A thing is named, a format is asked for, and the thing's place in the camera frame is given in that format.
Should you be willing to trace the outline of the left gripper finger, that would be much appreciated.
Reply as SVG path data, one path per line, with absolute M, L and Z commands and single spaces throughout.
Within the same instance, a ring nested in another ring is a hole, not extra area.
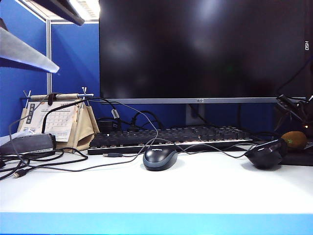
M 59 66 L 18 37 L 0 28 L 0 58 L 39 68 L 47 72 L 57 72 Z
M 76 25 L 82 26 L 85 22 L 68 0 L 37 0 L 36 3 Z

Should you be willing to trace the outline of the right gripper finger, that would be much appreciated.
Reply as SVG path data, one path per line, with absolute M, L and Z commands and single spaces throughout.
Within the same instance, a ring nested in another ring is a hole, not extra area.
M 312 97 L 310 97 L 308 100 L 305 100 L 305 101 L 299 101 L 296 106 L 303 113 L 303 115 L 313 114 L 313 98 Z
M 305 113 L 301 105 L 298 102 L 292 102 L 291 99 L 287 98 L 285 95 L 280 95 L 277 98 L 277 103 L 285 110 L 294 114 L 301 121 L 305 120 Z

